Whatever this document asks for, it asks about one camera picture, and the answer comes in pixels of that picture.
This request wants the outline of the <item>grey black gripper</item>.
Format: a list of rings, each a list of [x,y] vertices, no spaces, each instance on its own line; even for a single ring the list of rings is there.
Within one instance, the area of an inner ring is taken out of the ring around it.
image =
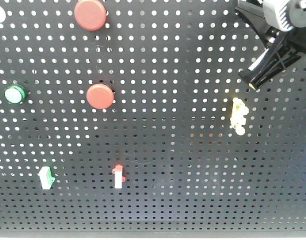
[[[237,0],[235,12],[266,48],[253,69],[240,78],[254,90],[306,54],[306,0]]]

